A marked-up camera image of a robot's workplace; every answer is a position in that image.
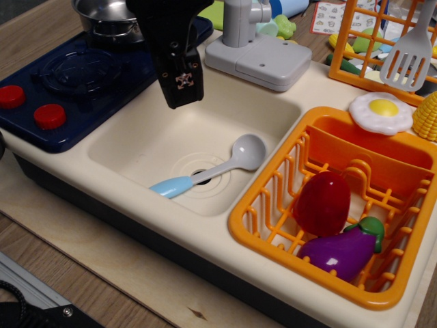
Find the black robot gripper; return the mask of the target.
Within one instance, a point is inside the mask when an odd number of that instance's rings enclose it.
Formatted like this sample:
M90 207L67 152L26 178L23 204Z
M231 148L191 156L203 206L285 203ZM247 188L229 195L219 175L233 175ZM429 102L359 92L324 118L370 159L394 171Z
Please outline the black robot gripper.
M161 90L172 109L203 99L203 68L193 24L212 4L203 0L126 2L137 19L155 61Z

